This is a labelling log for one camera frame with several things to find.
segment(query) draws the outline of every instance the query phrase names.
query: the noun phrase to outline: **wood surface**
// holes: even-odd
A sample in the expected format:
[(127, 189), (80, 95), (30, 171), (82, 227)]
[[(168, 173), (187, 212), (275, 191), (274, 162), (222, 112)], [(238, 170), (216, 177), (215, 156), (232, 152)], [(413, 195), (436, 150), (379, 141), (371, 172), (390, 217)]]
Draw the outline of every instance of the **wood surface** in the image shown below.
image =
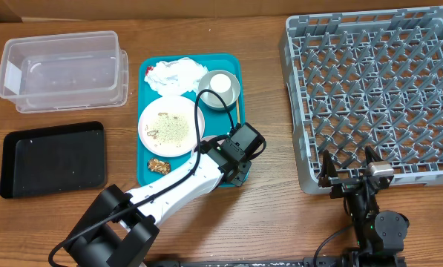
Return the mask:
[[(219, 53), (241, 63), (246, 119), (268, 143), (241, 188), (217, 189), (170, 217), (148, 259), (296, 260), (312, 256), (331, 233), (350, 223), (341, 200), (301, 191), (292, 148), (292, 116), (283, 86), (278, 42), (285, 16), (244, 19), (0, 24), (0, 61), (11, 38), (114, 30), (129, 58), (128, 103), (121, 108), (20, 114), (0, 99), (0, 167), (6, 134), (31, 128), (98, 120), (106, 130), (108, 185), (137, 187), (137, 91), (139, 66), (152, 56)], [(99, 190), (4, 200), (0, 197), (0, 266), (48, 266), (47, 255), (92, 203)], [(443, 186), (400, 187), (380, 192), (382, 210), (408, 216), (409, 266), (443, 266)], [(119, 234), (124, 234), (116, 226)], [(355, 245), (352, 232), (321, 254)], [(64, 251), (59, 263), (74, 266)]]

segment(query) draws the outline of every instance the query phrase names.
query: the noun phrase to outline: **blue tray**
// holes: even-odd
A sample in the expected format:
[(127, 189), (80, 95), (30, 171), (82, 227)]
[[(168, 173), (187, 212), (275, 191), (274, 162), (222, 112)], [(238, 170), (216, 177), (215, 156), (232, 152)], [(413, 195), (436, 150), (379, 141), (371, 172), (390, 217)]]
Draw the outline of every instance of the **blue tray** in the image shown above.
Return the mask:
[[(147, 59), (143, 62), (139, 69), (139, 111), (137, 119), (140, 118), (144, 108), (155, 99), (161, 97), (157, 92), (150, 89), (147, 82), (144, 81), (145, 71), (149, 66), (155, 66), (160, 61), (173, 61), (181, 59), (186, 56), (160, 56)], [(216, 54), (203, 54), (203, 55), (189, 55), (190, 59), (206, 66), (208, 70), (226, 70), (233, 73), (239, 80), (241, 85), (241, 93), (239, 95), (239, 111), (240, 111), (240, 123), (243, 124), (246, 121), (244, 115), (244, 96), (243, 96), (243, 80), (241, 79), (241, 66), (239, 61), (230, 54), (216, 53)], [(195, 100), (195, 92), (188, 92), (183, 94), (184, 97), (191, 100)], [(214, 111), (207, 107), (203, 101), (200, 101), (199, 107), (205, 117), (205, 133), (203, 136), (227, 134), (231, 127), (229, 118), (225, 111)], [(230, 113), (236, 124), (237, 114), (236, 105), (230, 107)], [(190, 158), (190, 153), (183, 156), (174, 158), (164, 158), (151, 153), (140, 141), (137, 135), (137, 181), (140, 185), (148, 185), (162, 177), (162, 174), (151, 172), (147, 168), (147, 161), (153, 157), (170, 162), (172, 170), (180, 167), (184, 162)], [(222, 187), (231, 187), (232, 184), (223, 184)]]

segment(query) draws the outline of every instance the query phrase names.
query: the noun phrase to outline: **gray plastic rack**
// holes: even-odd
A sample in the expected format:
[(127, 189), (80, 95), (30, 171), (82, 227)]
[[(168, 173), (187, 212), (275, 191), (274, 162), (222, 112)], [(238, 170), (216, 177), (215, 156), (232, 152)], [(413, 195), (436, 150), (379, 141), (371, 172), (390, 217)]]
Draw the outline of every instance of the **gray plastic rack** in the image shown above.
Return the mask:
[(291, 16), (279, 48), (304, 192), (329, 192), (322, 150), (358, 177), (365, 145), (392, 185), (443, 184), (443, 7)]

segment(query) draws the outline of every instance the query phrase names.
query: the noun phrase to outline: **food scrap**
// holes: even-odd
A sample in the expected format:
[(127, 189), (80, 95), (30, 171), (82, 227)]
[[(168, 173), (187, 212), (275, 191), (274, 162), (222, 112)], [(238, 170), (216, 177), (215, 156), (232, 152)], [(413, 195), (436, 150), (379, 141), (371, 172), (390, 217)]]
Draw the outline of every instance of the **food scrap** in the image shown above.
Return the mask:
[(170, 172), (170, 163), (152, 158), (147, 162), (149, 171), (153, 171), (159, 174), (168, 174)]

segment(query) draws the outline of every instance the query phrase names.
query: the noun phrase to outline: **transparent box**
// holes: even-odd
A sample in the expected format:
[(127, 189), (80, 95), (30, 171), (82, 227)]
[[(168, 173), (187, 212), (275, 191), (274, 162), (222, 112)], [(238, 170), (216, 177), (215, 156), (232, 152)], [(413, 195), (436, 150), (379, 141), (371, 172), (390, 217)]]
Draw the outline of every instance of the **transparent box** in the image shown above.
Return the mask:
[(0, 97), (21, 113), (122, 106), (128, 58), (114, 31), (11, 39), (0, 64)]

